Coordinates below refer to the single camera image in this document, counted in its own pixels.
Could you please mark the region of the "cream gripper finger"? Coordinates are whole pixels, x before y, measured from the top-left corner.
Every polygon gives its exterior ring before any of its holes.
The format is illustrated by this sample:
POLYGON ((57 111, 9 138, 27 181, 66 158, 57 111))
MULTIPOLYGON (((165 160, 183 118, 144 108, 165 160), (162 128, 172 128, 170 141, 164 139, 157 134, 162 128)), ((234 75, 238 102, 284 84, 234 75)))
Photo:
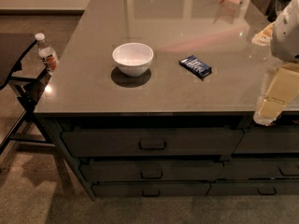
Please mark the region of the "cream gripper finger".
POLYGON ((269 46, 272 33, 273 33, 274 23, 268 24, 261 32, 256 34, 252 39, 251 43, 259 46, 269 46))
POLYGON ((298 63, 283 63, 277 69, 269 70, 263 78, 253 120, 269 126, 298 94, 298 63))

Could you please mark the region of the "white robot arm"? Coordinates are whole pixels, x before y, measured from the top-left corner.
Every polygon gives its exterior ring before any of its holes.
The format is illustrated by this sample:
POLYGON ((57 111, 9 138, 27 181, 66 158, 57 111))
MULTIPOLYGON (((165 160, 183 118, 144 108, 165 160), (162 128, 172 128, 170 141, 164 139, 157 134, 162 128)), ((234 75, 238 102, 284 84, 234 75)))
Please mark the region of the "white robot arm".
POLYGON ((291 0, 256 37, 264 42, 266 35, 272 55, 282 64, 264 74, 253 120, 269 126, 299 93, 299 0, 291 0))

